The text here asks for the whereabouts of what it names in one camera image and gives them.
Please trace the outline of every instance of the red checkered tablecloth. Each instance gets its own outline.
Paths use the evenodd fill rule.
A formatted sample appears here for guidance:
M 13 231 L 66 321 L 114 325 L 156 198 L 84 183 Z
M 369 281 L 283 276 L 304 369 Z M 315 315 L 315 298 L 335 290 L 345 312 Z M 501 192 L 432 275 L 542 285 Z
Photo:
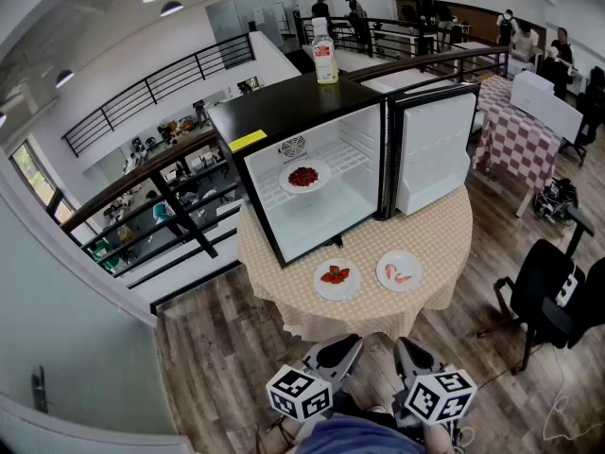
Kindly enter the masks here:
M 552 181 L 561 138 L 542 121 L 510 104 L 512 82 L 494 76 L 481 83 L 479 109 L 487 114 L 473 157 L 477 165 L 498 164 L 537 192 Z

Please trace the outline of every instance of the window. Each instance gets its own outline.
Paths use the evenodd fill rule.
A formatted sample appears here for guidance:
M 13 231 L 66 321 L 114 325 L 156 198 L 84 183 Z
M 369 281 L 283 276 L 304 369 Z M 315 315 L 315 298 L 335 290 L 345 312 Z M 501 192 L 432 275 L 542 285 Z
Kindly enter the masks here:
M 51 202 L 57 186 L 44 169 L 40 160 L 34 153 L 27 141 L 25 141 L 10 157 L 13 165 L 21 174 L 24 182 L 27 183 L 31 191 L 38 198 L 44 208 Z M 55 218 L 59 223 L 64 223 L 74 213 L 74 208 L 67 199 L 61 199 Z

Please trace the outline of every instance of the checkered tablecloth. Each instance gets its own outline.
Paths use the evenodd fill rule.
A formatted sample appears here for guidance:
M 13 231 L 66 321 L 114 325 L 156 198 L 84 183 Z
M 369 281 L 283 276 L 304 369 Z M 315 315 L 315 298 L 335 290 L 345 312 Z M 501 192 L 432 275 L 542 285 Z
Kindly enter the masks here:
M 498 164 L 536 192 L 552 182 L 561 145 L 542 121 L 510 104 L 512 82 L 494 76 L 481 83 L 479 109 L 487 114 L 473 168 Z
M 368 218 L 342 235 L 343 249 L 321 247 L 282 269 L 251 206 L 242 206 L 237 257 L 248 269 L 254 294 L 274 302 L 285 329 L 303 340 L 375 331 L 395 340 L 409 334 L 421 309 L 449 306 L 471 249 L 472 231 L 473 212 L 461 186 L 411 216 Z M 392 292 L 376 278 L 378 259 L 393 250 L 410 251 L 423 266 L 423 279 L 412 291 Z M 335 257 L 353 261 L 361 272 L 360 289 L 346 301 L 323 299 L 313 286 L 316 268 Z

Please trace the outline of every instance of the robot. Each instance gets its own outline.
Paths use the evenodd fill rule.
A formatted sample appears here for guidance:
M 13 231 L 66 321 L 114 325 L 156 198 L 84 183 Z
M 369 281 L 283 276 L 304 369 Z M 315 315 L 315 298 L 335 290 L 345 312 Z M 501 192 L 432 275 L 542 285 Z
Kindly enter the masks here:
M 317 420 L 318 415 L 330 418 L 362 353 L 363 339 L 355 334 L 315 344 L 294 367 L 283 366 L 269 381 L 271 406 L 299 422 Z M 392 402 L 398 430 L 423 445 L 423 423 L 444 424 L 452 445 L 458 445 L 458 419 L 476 393 L 473 380 L 463 370 L 446 365 L 437 352 L 408 338 L 397 339 L 393 360 L 403 384 Z

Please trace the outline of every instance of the bottle label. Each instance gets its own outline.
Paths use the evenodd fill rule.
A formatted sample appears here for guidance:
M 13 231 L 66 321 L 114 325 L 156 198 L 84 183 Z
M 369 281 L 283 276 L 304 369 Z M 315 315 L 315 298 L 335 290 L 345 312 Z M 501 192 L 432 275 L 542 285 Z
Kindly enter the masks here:
M 314 53 L 315 66 L 318 70 L 318 79 L 334 79 L 334 75 L 332 74 L 332 53 L 330 51 L 330 45 L 316 45 Z

